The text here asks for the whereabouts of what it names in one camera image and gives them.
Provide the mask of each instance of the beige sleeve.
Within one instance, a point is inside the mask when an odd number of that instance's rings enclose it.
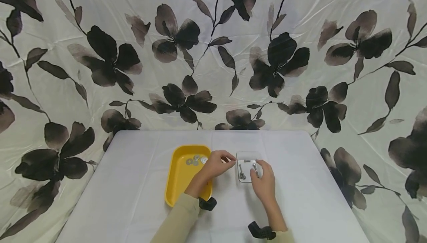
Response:
[[[276,232],[276,237],[273,240],[267,240],[268,243],[294,243],[292,232]]]
[[[185,243],[199,212],[199,199],[182,193],[152,238],[151,243]]]

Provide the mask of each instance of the white tablecloth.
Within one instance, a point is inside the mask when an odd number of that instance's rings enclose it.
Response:
[[[258,151],[276,176],[276,194],[297,243],[368,243],[305,131],[121,131],[116,134],[57,243],[148,243],[170,208],[164,193],[176,147]],[[251,184],[236,167],[213,187],[218,201],[202,211],[188,242],[248,243],[247,225],[267,226]]]

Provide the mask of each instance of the hand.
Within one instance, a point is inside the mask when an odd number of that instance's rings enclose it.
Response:
[[[220,176],[236,164],[236,158],[225,150],[215,150],[199,172],[199,176],[211,180]]]
[[[254,169],[251,169],[252,187],[261,203],[266,206],[276,201],[276,183],[273,169],[263,160],[256,160],[262,167],[262,177],[258,178]]]

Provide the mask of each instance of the yellow tray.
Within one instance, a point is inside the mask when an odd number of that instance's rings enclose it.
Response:
[[[173,207],[179,195],[185,191],[193,176],[200,171],[203,163],[199,159],[199,165],[187,165],[187,159],[193,159],[195,155],[200,158],[211,155],[211,150],[205,145],[182,145],[178,147],[171,158],[169,166],[168,182],[165,190],[165,201]],[[203,189],[200,197],[208,200],[212,195],[212,182],[209,181],[205,189]]]

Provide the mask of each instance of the floral curtain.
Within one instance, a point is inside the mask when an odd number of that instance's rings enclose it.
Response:
[[[0,0],[0,241],[54,242],[118,131],[302,129],[426,243],[424,1]]]

